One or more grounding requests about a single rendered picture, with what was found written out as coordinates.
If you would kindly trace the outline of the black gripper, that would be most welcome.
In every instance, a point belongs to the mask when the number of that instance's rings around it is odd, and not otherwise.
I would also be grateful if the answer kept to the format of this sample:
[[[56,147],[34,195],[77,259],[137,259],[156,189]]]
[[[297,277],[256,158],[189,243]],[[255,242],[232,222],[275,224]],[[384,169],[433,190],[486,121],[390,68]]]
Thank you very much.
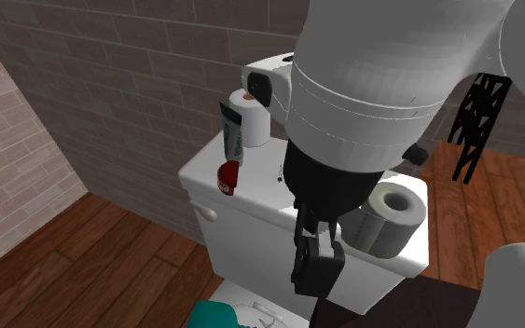
[[[337,223],[317,230],[318,221],[336,220],[359,208],[368,199],[383,172],[351,172],[328,167],[287,142],[283,178],[295,196],[296,255],[291,282],[295,293],[327,298],[345,265],[345,253],[336,241]],[[309,238],[310,279],[304,278]]]

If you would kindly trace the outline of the dark robot stand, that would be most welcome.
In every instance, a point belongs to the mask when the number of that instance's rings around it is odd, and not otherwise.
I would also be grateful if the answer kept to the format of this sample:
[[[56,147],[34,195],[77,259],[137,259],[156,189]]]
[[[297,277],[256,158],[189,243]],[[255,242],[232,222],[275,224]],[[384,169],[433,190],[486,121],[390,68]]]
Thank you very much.
[[[366,314],[319,300],[309,328],[465,328],[480,291],[422,275],[405,279]]]

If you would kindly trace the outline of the lying white toilet paper roll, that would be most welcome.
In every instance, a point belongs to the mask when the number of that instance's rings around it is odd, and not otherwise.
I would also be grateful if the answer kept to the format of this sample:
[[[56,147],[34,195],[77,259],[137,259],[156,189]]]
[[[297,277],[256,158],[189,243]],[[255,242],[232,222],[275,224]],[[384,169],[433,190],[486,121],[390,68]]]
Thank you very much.
[[[378,258],[396,257],[427,215],[422,198],[391,182],[376,184],[368,199],[338,223],[342,239],[354,249]]]

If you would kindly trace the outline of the teal cloth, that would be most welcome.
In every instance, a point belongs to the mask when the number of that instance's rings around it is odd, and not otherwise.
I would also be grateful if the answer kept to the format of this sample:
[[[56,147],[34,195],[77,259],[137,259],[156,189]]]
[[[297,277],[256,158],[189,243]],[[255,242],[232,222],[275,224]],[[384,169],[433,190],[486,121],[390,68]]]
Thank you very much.
[[[244,328],[228,304],[200,300],[193,307],[186,328]]]

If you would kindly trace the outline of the toothpaste tube with red cap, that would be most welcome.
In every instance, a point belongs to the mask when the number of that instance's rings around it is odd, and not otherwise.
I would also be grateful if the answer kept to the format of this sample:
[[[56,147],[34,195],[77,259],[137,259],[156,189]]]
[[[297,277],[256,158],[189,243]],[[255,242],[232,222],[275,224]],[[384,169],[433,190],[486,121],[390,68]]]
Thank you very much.
[[[217,185],[223,194],[232,196],[243,159],[242,116],[224,103],[220,103],[220,110],[226,162],[218,168]]]

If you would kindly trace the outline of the upright white toilet paper roll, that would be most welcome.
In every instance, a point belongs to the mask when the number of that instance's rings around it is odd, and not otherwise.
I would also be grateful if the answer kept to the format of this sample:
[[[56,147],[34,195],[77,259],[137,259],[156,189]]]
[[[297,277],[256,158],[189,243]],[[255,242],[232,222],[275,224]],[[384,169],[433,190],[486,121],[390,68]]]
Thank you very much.
[[[259,147],[270,138],[270,114],[267,109],[244,89],[229,96],[229,107],[242,117],[242,144]]]

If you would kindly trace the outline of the black metal rack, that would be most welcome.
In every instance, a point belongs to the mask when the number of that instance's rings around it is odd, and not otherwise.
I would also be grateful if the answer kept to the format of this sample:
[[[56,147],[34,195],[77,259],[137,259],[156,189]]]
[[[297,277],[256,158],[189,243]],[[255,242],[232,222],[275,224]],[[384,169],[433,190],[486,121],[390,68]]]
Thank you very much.
[[[452,175],[453,181],[459,178],[464,166],[469,165],[463,177],[463,183],[469,184],[511,85],[512,80],[507,76],[477,74],[475,77],[459,106],[448,137],[448,143],[451,143],[458,131],[456,144],[463,145]]]

